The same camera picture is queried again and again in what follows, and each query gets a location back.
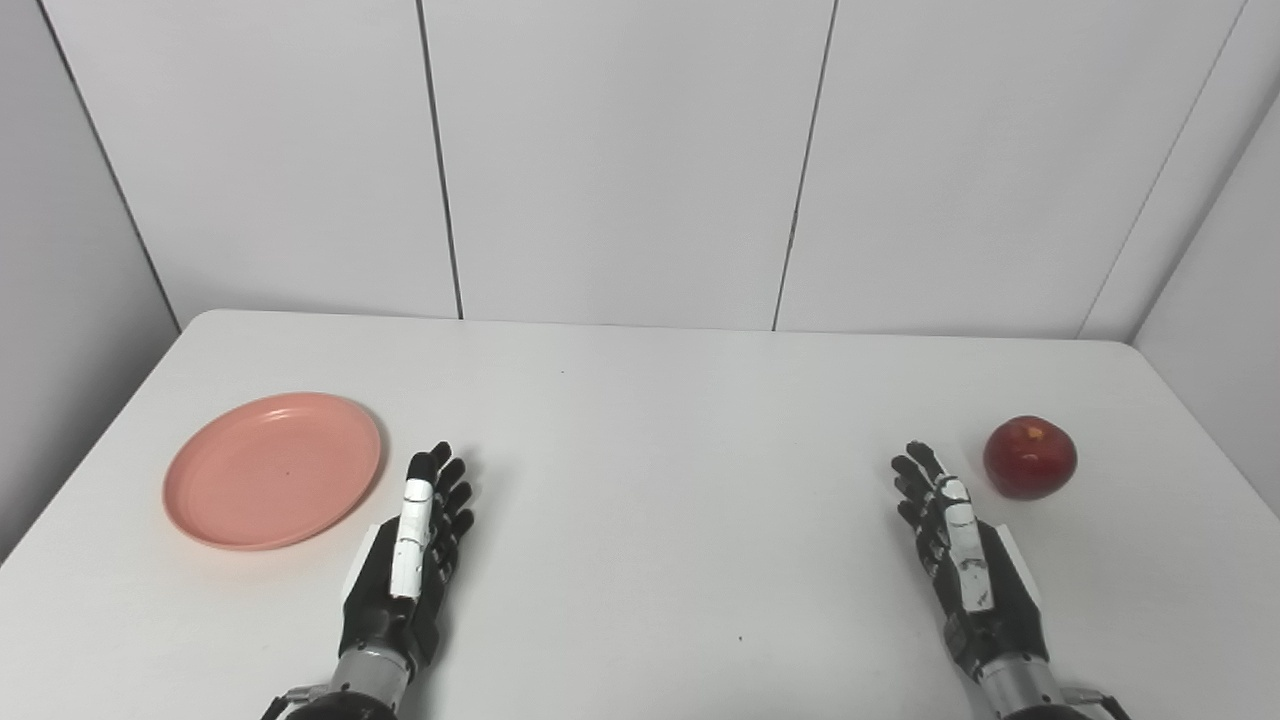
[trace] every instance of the black robotic glove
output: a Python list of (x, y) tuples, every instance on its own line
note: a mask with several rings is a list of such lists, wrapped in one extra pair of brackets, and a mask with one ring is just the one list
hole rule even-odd
[[(444, 602), (444, 588), (458, 566), (458, 541), (475, 523), (463, 506), (471, 498), (471, 484), (462, 480), (466, 465), (453, 457), (447, 442), (430, 452), (419, 452), (410, 462), (406, 509), (378, 529), (360, 574), (342, 606), (343, 626), (338, 643), (338, 667), (329, 683), (294, 688), (273, 701), (264, 720), (274, 720), (291, 703), (303, 703), (289, 720), (394, 720), (404, 689), (415, 675), (430, 665), (439, 644), (435, 620)], [(416, 498), (415, 480), (425, 480), (430, 492)], [(425, 506), (430, 505), (430, 514)], [(425, 537), (406, 532), (413, 523), (411, 505), (424, 510)], [(413, 570), (420, 582), (412, 589), (393, 589), (393, 565), (399, 560), (397, 546), (408, 542)]]
[(429, 541), (422, 555), (422, 580), (417, 598), (393, 597), (392, 557), (398, 518), (383, 523), (365, 565), (342, 606), (343, 626), (338, 655), (360, 643), (381, 644), (410, 661), (410, 676), (430, 665), (439, 644), (435, 619), (444, 603), (444, 587), (458, 566), (458, 541), (475, 523), (463, 506), (471, 500), (471, 484), (462, 480), (466, 464), (453, 457), (449, 443), (431, 452), (419, 452), (410, 462), (408, 477), (431, 480)]
[(892, 461), (906, 500), (897, 511), (915, 530), (915, 550), (946, 615), (947, 650), (978, 679), (1001, 655), (1048, 660), (1039, 607), (1023, 584), (995, 528), (973, 514), (969, 491), (923, 442)]
[(1004, 720), (1084, 720), (1073, 706), (1100, 705), (1129, 720), (1110, 696), (1060, 688), (1048, 666), (1041, 612), (995, 528), (978, 520), (969, 491), (933, 450), (910, 442), (891, 462), (906, 498), (897, 512), (915, 532), (915, 550), (946, 616), (952, 660), (974, 679)]

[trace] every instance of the white table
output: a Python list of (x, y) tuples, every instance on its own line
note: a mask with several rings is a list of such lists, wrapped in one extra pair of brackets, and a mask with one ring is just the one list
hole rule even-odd
[[(270, 552), (173, 529), (160, 483), (187, 437), (296, 389), (379, 419), (370, 497)], [(1082, 454), (1033, 503), (980, 474), (1025, 413)], [(1280, 521), (1129, 347), (216, 311), (0, 568), (5, 716), (255, 720), (326, 679), (356, 546), (440, 438), (477, 525), (406, 717), (970, 716), (893, 510), (913, 438), (1012, 529), (1062, 679), (1135, 720), (1280, 707)]]

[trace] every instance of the white finger segment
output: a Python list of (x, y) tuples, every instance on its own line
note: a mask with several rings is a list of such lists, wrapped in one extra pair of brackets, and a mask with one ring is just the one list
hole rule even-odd
[(947, 523), (947, 552), (960, 579), (960, 601), (968, 612), (991, 610), (996, 598), (991, 592), (987, 555), (982, 551), (982, 536), (978, 534), (969, 491), (956, 478), (942, 478), (938, 492), (952, 502), (942, 516)]
[(396, 550), (392, 553), (392, 597), (417, 600), (422, 591), (422, 553), (426, 551), (431, 519), (431, 483), (410, 478), (404, 483), (404, 506), (396, 528)]

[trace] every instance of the apple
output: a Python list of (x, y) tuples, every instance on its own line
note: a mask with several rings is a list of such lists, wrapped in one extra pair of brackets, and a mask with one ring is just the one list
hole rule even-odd
[(1071, 479), (1075, 443), (1053, 423), (1036, 415), (1020, 415), (991, 433), (982, 464), (1000, 495), (1037, 500)]

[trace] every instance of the pink plate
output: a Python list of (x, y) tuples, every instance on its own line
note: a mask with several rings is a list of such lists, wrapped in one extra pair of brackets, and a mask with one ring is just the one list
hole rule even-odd
[(283, 547), (349, 512), (380, 456), (378, 427), (355, 402), (320, 392), (261, 397), (182, 446), (164, 479), (164, 509), (202, 543)]

